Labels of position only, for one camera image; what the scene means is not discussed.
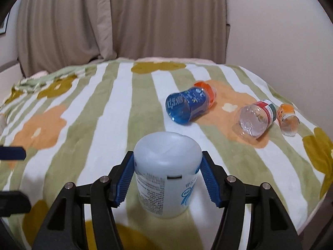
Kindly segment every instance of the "floor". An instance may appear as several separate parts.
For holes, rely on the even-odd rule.
[[[309,250],[320,231],[333,216],[333,186],[329,189],[323,205],[302,234],[303,250]]]

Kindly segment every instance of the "metal pin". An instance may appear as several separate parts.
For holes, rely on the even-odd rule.
[[[108,182],[109,181],[109,176],[102,176],[100,179],[99,179],[99,181],[100,182],[102,182],[102,183],[106,183],[106,182]]]
[[[74,186],[74,183],[73,182],[67,182],[65,184],[65,189],[69,190],[69,189],[72,189]]]
[[[234,176],[227,176],[227,181],[229,181],[229,182],[235,182],[236,178]]]
[[[262,187],[265,189],[265,190],[269,190],[270,189],[270,184],[265,182],[262,184]]]

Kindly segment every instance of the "blue plastic bottle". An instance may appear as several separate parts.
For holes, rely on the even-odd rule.
[[[206,112],[215,98],[215,88],[199,81],[188,90],[169,95],[165,101],[165,109],[174,122],[186,124]]]

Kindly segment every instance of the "bed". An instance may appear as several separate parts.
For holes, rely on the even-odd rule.
[[[190,125],[178,125],[164,110],[165,99],[196,80],[216,87],[217,104]],[[0,188],[21,190],[32,209],[9,218],[11,231],[29,249],[66,182],[92,183],[119,164],[141,137],[172,131],[196,140],[216,164],[244,183],[269,182],[301,232],[332,182],[332,157],[327,153],[332,142],[296,109],[301,124],[295,137],[283,136],[275,122],[254,147],[244,143],[232,133],[234,113],[263,99],[276,106],[290,103],[242,67],[179,60],[117,59],[21,80],[0,109],[8,122],[0,143],[23,146],[27,158],[0,163]],[[225,104],[233,109],[224,108]],[[125,249],[134,245],[136,249],[210,249],[222,210],[210,201],[201,176],[192,198],[179,217],[157,219],[140,206],[132,181],[125,202],[114,210]],[[247,207],[240,249],[246,249],[249,212]],[[95,249],[88,207],[85,213],[89,248]]]

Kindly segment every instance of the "picture frame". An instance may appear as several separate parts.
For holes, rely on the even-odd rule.
[[[4,34],[6,32],[8,17],[9,17],[9,13],[7,14],[3,23],[0,24],[0,35]]]

